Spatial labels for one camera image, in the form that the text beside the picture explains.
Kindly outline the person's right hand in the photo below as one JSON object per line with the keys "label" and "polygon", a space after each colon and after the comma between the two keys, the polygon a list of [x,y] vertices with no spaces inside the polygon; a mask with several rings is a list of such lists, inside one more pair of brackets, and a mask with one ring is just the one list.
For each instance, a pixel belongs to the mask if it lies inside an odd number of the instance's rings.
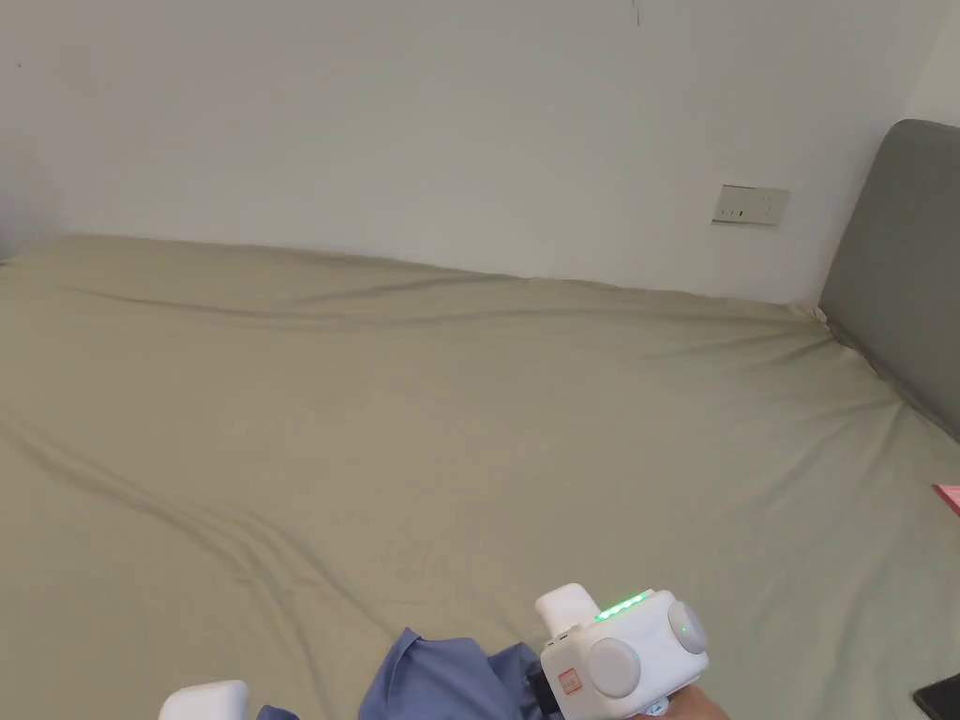
{"label": "person's right hand", "polygon": [[668,707],[659,719],[729,720],[729,715],[698,685],[687,685],[668,697]]}

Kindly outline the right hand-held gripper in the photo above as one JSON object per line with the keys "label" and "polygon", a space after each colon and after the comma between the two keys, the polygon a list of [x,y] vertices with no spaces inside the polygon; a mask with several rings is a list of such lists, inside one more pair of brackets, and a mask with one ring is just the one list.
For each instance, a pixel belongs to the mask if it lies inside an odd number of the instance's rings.
{"label": "right hand-held gripper", "polygon": [[694,611],[667,590],[648,589],[601,609],[576,583],[539,597],[549,638],[527,675],[544,716],[657,716],[709,666]]}

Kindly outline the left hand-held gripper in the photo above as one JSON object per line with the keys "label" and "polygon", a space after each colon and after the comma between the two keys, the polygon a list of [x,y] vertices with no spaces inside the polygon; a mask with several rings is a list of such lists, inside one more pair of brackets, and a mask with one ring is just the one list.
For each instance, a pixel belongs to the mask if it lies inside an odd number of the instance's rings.
{"label": "left hand-held gripper", "polygon": [[168,695],[159,720],[242,720],[248,715],[249,688],[245,682],[210,682],[178,689]]}

